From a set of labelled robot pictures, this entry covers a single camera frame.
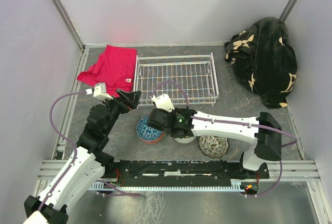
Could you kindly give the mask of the orange flower leaf bowl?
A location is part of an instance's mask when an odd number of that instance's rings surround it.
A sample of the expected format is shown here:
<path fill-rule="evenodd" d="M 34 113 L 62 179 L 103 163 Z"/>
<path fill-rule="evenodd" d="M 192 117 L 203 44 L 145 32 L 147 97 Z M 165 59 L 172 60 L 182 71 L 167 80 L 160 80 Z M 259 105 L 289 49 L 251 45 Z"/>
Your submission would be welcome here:
<path fill-rule="evenodd" d="M 183 138 L 174 138 L 178 143 L 181 143 L 181 144 L 188 144 L 190 142 L 192 142 L 194 139 L 195 139 L 195 136 L 193 137 L 190 137 L 190 136 L 187 136 L 187 137 L 183 137 Z"/>

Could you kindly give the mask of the blue triangle pattern bowl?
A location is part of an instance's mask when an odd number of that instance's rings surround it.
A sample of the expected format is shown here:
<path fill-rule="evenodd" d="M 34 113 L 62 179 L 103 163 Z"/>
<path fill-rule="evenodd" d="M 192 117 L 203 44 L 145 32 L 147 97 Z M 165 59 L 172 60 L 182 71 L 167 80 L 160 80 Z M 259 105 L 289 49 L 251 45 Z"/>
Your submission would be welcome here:
<path fill-rule="evenodd" d="M 163 137 L 163 132 L 157 129 L 151 128 L 147 125 L 148 116 L 142 118 L 136 128 L 138 137 L 147 144 L 154 144 L 159 142 Z"/>

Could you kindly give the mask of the dark scalloped floral bowl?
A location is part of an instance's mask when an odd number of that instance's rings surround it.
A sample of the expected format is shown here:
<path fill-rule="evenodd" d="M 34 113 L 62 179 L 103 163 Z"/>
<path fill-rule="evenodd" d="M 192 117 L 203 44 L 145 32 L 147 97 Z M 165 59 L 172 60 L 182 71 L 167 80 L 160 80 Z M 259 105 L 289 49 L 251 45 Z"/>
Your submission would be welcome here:
<path fill-rule="evenodd" d="M 229 143 L 226 137 L 205 135 L 198 138 L 198 148 L 210 158 L 220 158 L 227 153 Z"/>

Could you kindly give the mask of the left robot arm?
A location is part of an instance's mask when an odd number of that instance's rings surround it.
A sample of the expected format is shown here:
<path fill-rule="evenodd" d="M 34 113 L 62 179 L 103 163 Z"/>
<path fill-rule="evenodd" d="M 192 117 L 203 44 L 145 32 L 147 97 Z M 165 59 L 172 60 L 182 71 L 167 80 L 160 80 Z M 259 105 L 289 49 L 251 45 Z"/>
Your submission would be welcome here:
<path fill-rule="evenodd" d="M 117 90 L 110 96 L 101 85 L 82 91 L 101 101 L 90 109 L 87 123 L 78 142 L 60 133 L 73 147 L 73 152 L 59 173 L 36 197 L 24 202 L 25 223 L 67 223 L 72 207 L 99 178 L 110 177 L 115 171 L 114 158 L 103 152 L 109 133 L 121 114 L 136 109 L 141 91 Z"/>

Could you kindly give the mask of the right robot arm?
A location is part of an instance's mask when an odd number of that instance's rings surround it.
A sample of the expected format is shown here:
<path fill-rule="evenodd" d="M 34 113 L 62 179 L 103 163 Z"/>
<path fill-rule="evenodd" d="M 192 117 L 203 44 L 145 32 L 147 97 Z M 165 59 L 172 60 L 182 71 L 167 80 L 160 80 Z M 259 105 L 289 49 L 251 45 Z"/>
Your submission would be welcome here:
<path fill-rule="evenodd" d="M 171 111 L 155 108 L 147 125 L 174 139 L 218 136 L 250 144 L 238 165 L 239 174 L 245 178 L 254 175 L 264 162 L 282 158 L 282 128 L 265 112 L 259 117 L 234 118 L 206 114 L 189 107 Z"/>

